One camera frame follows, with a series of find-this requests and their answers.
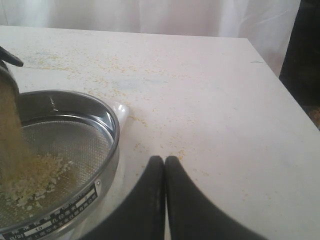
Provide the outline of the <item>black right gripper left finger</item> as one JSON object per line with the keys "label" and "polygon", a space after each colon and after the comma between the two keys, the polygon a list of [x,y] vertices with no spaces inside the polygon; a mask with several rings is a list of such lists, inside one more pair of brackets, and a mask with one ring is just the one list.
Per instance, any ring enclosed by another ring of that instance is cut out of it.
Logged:
{"label": "black right gripper left finger", "polygon": [[119,207],[83,240],[163,240],[165,238],[165,165],[151,156]]}

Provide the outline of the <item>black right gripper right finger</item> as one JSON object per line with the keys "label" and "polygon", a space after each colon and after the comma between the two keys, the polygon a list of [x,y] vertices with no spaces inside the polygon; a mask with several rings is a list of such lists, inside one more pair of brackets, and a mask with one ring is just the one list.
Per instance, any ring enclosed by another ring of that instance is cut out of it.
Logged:
{"label": "black right gripper right finger", "polygon": [[264,240],[216,207],[195,185],[176,156],[165,163],[172,240]]}

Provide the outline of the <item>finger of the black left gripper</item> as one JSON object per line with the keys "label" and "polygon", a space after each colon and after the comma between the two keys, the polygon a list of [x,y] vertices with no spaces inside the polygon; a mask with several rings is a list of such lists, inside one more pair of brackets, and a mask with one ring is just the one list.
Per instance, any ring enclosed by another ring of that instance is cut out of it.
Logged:
{"label": "finger of the black left gripper", "polygon": [[24,65],[21,59],[11,54],[9,51],[4,49],[3,47],[0,47],[0,60],[17,67],[22,67]]}

